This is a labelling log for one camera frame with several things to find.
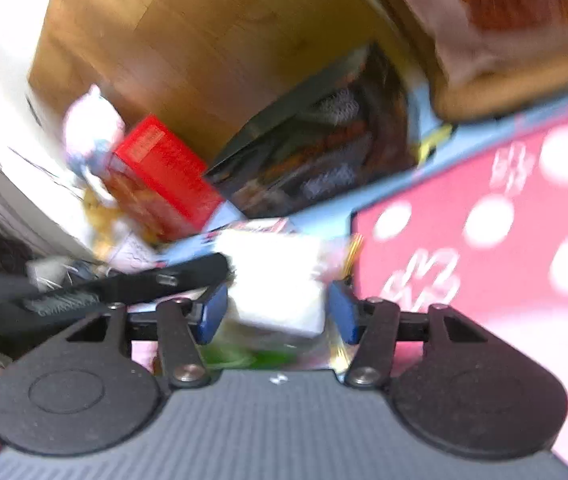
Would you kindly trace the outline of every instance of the cardboard box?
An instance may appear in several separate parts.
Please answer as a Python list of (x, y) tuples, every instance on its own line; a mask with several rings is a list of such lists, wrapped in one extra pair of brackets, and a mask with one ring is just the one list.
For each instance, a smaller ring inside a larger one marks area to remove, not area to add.
[(222, 197), (206, 164), (157, 117), (148, 116), (109, 156), (104, 184), (145, 239), (172, 242), (201, 231)]

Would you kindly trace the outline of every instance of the ribbed gray surface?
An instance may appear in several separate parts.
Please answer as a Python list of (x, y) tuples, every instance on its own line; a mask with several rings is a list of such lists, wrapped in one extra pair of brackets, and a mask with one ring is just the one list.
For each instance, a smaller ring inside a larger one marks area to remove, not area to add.
[(408, 433), (374, 392), (331, 371), (229, 370), (173, 394), (150, 427), (81, 458), (0, 452), (0, 480), (568, 480), (550, 453), (500, 463), (455, 458)]

